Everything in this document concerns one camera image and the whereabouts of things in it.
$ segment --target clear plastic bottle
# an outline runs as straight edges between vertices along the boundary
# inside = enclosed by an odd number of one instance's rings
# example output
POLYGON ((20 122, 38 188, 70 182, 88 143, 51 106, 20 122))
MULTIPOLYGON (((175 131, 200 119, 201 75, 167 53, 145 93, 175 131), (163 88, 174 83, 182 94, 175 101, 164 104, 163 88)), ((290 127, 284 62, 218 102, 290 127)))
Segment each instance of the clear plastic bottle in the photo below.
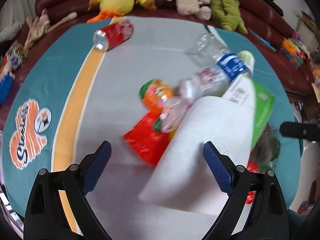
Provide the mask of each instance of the clear plastic bottle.
POLYGON ((179 93, 189 105, 202 96, 222 96, 231 81, 247 70, 238 56, 212 34, 198 37, 188 53, 202 67, 180 84, 179 93))
POLYGON ((164 102, 164 108, 160 115, 161 131, 169 133, 178 128, 185 113, 188 110, 188 103, 181 97, 172 97, 164 102))

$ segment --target star logo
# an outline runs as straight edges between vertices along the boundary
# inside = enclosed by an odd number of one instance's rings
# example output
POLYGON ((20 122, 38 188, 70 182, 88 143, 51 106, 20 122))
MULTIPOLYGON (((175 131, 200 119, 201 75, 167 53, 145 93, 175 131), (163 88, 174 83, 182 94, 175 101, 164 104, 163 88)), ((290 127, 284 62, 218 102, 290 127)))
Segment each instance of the star logo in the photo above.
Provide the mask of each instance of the star logo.
POLYGON ((41 110, 38 112, 35 119, 34 129, 36 133, 45 132, 49 128, 50 123, 51 123, 51 110, 47 107, 41 108, 41 110))

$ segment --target orange duck feet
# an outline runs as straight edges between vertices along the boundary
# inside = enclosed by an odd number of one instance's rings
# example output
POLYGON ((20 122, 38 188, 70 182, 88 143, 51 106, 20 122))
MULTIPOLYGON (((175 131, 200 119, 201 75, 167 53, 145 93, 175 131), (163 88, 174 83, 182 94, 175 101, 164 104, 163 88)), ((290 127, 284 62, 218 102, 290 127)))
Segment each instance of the orange duck feet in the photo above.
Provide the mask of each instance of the orange duck feet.
POLYGON ((102 10, 100 11, 99 15, 96 17, 93 17, 87 21, 87 23, 94 23, 94 22, 100 22, 106 19, 110 18, 116 18, 118 16, 123 16, 122 13, 114 12, 114 11, 107 11, 107 10, 102 10))

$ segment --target white paper towel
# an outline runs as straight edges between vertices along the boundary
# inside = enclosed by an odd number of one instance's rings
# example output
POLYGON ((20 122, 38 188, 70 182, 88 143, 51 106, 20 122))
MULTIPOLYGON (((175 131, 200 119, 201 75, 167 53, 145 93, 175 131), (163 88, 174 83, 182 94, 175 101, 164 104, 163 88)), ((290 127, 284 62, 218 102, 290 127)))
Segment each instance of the white paper towel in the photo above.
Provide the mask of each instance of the white paper towel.
POLYGON ((151 178, 143 202, 218 216, 228 199, 220 191, 202 149, 211 141, 235 165, 247 166, 254 111, 218 97, 203 97, 189 109, 151 178))

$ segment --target orange stripe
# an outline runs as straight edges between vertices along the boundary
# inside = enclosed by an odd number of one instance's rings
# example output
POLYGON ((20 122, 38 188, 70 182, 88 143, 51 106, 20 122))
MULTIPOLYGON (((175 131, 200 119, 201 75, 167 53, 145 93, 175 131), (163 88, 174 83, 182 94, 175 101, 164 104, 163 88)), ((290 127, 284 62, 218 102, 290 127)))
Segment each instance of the orange stripe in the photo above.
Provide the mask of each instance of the orange stripe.
MULTIPOLYGON (((55 138, 53 171, 64 171, 72 163, 79 119, 85 107, 84 103, 93 82, 92 79, 103 55, 103 52, 96 49, 91 50, 70 92, 71 94, 66 102, 62 120, 58 127, 59 130, 55 138)), ((70 227, 72 231, 76 232, 76 222, 64 191, 60 191, 60 198, 70 227)))

